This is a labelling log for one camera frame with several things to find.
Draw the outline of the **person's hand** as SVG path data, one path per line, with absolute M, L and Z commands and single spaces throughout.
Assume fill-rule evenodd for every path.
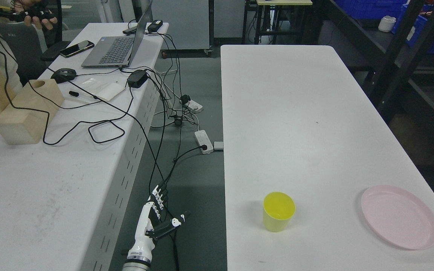
M 22 12 L 30 7 L 40 3 L 41 0 L 14 0 L 13 6 L 17 12 Z M 36 29 L 42 29 L 45 27 L 48 30 L 52 30 L 55 24 L 58 23 L 57 18 L 52 19 L 39 19 L 39 17 L 25 16 L 24 24 L 26 26 L 35 26 Z

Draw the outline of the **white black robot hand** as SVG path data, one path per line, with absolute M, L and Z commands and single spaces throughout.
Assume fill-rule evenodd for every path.
M 167 222 L 160 220 L 163 211 L 167 209 L 167 199 L 168 191 L 164 183 L 158 184 L 150 193 L 141 210 L 134 235 L 135 243 L 128 251 L 126 262 L 146 262 L 151 267 L 152 250 L 157 242 L 186 222 L 188 212 L 171 216 Z

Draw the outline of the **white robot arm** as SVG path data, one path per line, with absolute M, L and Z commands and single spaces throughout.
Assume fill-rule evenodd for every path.
M 151 267 L 146 262 L 129 261 L 123 265 L 122 271 L 150 271 Z

